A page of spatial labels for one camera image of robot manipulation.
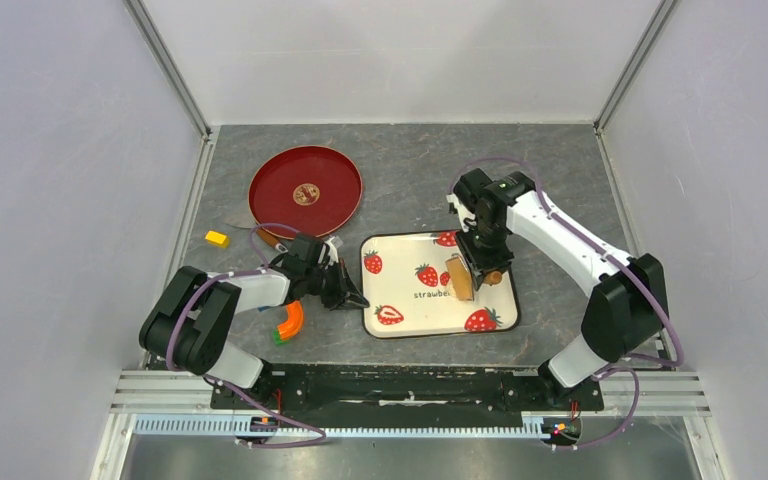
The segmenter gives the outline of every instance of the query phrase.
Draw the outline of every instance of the white tray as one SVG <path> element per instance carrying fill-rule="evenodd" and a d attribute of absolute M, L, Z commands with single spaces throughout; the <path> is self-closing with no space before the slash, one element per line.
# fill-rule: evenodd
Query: white tray
<path fill-rule="evenodd" d="M 361 285 L 370 304 L 363 312 L 363 324 L 371 335 L 499 332 L 517 324 L 519 305 L 509 273 L 498 285 L 483 285 L 471 302 L 455 298 L 448 274 L 444 275 L 446 260 L 458 253 L 453 233 L 378 235 L 361 245 Z M 418 273 L 422 265 L 434 272 Z"/>

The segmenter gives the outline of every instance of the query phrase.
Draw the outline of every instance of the knife handle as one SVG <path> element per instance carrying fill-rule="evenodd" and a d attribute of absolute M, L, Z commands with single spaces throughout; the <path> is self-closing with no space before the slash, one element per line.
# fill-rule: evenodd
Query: knife handle
<path fill-rule="evenodd" d="M 257 236 L 260 237 L 261 240 L 266 242 L 267 245 L 274 248 L 275 250 L 281 253 L 287 253 L 287 247 L 285 247 L 284 244 L 281 243 L 275 235 L 272 235 L 271 233 L 267 232 L 262 228 L 258 228 Z"/>

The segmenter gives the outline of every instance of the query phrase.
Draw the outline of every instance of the red round tray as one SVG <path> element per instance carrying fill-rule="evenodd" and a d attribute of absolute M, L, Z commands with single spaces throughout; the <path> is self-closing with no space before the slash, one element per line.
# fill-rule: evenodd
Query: red round tray
<path fill-rule="evenodd" d="M 340 228 L 360 204 L 363 181 L 348 157 L 326 147 L 296 147 L 260 167 L 249 187 L 258 223 L 283 223 L 317 237 Z M 293 234 L 265 228 L 281 238 Z"/>

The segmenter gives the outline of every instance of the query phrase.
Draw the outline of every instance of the gray table surface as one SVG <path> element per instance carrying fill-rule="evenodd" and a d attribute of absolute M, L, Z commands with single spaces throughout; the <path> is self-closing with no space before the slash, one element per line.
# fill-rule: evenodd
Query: gray table surface
<path fill-rule="evenodd" d="M 457 228 L 446 190 L 466 162 L 495 155 L 527 158 L 547 193 L 596 235 L 626 248 L 598 145 L 589 125 L 258 125 L 223 126 L 189 239 L 184 263 L 228 271 L 254 268 L 248 231 L 222 223 L 244 205 L 258 167 L 299 145 L 324 145 L 347 155 L 364 182 L 360 208 L 337 232 L 349 273 L 360 279 L 360 244 L 370 235 Z M 515 166 L 491 165 L 491 176 Z M 231 237 L 226 249 L 203 237 L 217 230 Z M 316 298 L 303 300 L 305 325 L 285 345 L 272 330 L 283 309 L 235 318 L 229 340 L 271 362 L 538 365 L 579 332 L 586 297 L 535 247 L 509 240 L 516 255 L 514 280 L 519 325 L 508 332 L 379 340 L 366 333 L 360 311 L 328 312 Z"/>

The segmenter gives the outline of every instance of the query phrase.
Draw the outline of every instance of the strawberry print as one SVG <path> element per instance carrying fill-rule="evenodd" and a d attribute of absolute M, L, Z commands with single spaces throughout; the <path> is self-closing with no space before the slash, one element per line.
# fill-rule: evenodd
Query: strawberry print
<path fill-rule="evenodd" d="M 434 239 L 434 243 L 443 247 L 457 247 L 458 243 L 455 241 L 455 234 L 457 230 L 452 232 L 443 232 Z"/>
<path fill-rule="evenodd" d="M 371 251 L 363 254 L 363 266 L 372 274 L 381 273 L 381 269 L 384 267 L 384 262 L 381 261 L 381 257 L 378 256 L 378 252 Z"/>
<path fill-rule="evenodd" d="M 381 325 L 395 325 L 405 319 L 404 315 L 390 305 L 375 307 L 375 315 Z"/>
<path fill-rule="evenodd" d="M 464 330 L 467 332 L 489 332 L 496 330 L 499 326 L 499 316 L 496 310 L 492 308 L 483 308 L 476 310 L 469 316 L 464 324 Z"/>
<path fill-rule="evenodd" d="M 427 263 L 416 267 L 416 277 L 429 287 L 437 286 L 437 270 L 434 270 L 434 267 L 429 267 Z"/>

